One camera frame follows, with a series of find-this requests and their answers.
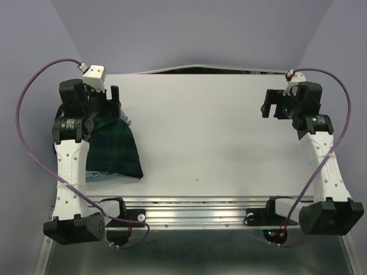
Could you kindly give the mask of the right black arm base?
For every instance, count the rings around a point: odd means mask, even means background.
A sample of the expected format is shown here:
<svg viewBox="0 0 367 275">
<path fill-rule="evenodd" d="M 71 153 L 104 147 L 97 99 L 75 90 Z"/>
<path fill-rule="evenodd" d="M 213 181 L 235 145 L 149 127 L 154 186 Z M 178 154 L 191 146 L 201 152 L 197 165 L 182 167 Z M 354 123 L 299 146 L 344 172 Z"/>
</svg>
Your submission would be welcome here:
<svg viewBox="0 0 367 275">
<path fill-rule="evenodd" d="M 243 224 L 253 227 L 268 226 L 267 230 L 263 230 L 266 241 L 283 246 L 288 237 L 287 227 L 298 225 L 297 218 L 287 218 L 294 201 L 291 197 L 270 197 L 263 208 L 247 208 Z"/>
</svg>

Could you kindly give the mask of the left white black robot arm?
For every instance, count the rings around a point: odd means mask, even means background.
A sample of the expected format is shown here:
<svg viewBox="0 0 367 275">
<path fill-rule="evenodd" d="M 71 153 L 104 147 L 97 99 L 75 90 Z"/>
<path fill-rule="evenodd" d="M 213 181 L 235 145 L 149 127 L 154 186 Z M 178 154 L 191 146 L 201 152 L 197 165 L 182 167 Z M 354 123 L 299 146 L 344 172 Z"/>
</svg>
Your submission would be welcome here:
<svg viewBox="0 0 367 275">
<path fill-rule="evenodd" d="M 44 234 L 61 245 L 101 241 L 105 219 L 101 210 L 92 213 L 86 197 L 86 163 L 96 116 L 119 117 L 119 88 L 107 92 L 70 79 L 59 85 L 61 105 L 53 124 L 57 155 L 57 198 L 52 218 L 43 225 Z"/>
</svg>

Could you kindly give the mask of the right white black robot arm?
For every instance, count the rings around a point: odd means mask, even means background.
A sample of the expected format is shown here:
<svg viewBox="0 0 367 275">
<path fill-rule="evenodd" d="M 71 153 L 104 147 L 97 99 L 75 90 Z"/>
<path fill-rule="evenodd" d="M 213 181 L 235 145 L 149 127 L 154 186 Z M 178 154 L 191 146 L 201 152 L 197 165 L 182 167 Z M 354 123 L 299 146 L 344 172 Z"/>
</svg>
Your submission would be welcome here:
<svg viewBox="0 0 367 275">
<path fill-rule="evenodd" d="M 285 90 L 269 89 L 261 106 L 268 118 L 272 105 L 275 118 L 290 119 L 298 139 L 314 170 L 307 187 L 314 191 L 313 203 L 300 199 L 271 197 L 264 209 L 269 223 L 283 218 L 297 223 L 307 235 L 346 235 L 364 214 L 362 203 L 355 202 L 348 192 L 335 155 L 336 142 L 328 115 L 320 114 L 322 87 L 308 81 L 290 84 Z"/>
</svg>

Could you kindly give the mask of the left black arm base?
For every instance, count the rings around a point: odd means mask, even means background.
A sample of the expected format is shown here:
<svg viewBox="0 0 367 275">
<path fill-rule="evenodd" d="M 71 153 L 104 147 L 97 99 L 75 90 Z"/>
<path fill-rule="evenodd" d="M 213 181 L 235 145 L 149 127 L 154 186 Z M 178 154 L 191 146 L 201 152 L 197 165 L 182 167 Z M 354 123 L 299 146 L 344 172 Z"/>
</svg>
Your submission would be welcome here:
<svg viewBox="0 0 367 275">
<path fill-rule="evenodd" d="M 127 209 L 122 197 L 105 198 L 97 203 L 104 210 L 112 210 L 117 216 L 113 218 L 105 217 L 107 235 L 106 240 L 109 247 L 117 250 L 126 250 L 137 247 L 144 243 L 150 233 L 150 226 L 146 223 L 145 209 Z M 128 244 L 132 240 L 133 229 L 146 228 L 143 237 Z"/>
</svg>

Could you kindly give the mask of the green plaid skirt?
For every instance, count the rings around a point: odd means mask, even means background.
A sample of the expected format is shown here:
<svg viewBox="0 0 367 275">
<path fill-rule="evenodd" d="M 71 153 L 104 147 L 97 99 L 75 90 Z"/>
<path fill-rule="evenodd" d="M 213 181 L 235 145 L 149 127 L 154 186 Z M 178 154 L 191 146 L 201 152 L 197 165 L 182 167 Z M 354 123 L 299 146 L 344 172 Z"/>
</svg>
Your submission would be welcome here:
<svg viewBox="0 0 367 275">
<path fill-rule="evenodd" d="M 93 123 L 86 170 L 142 179 L 130 126 L 119 117 L 94 117 Z"/>
</svg>

